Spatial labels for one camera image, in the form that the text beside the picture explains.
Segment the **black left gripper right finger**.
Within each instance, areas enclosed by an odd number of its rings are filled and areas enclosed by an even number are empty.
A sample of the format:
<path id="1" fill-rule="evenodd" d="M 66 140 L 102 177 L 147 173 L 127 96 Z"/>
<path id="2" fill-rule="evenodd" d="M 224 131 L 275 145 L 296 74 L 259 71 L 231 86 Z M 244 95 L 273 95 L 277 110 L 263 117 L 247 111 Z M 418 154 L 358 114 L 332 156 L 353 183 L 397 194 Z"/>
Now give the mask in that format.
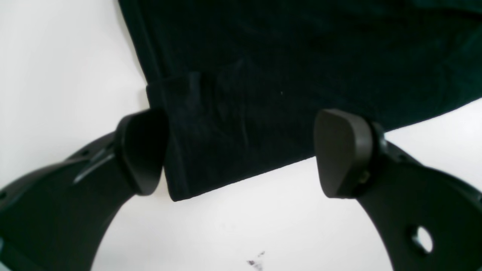
<path id="1" fill-rule="evenodd" d="M 321 110 L 314 149 L 325 196 L 356 199 L 395 271 L 480 271 L 481 192 L 429 168 L 384 138 L 382 127 Z"/>

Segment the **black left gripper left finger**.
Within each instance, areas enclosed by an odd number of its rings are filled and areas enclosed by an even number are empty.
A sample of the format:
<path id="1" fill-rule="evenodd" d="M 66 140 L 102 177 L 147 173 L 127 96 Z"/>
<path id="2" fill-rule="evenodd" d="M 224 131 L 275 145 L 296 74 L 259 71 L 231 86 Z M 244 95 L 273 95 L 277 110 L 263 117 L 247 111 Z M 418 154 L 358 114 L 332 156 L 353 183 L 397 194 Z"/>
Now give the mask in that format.
<path id="1" fill-rule="evenodd" d="M 157 188 L 168 136 L 162 109 L 127 115 L 114 132 L 1 189 L 1 270 L 89 271 L 119 209 Z"/>

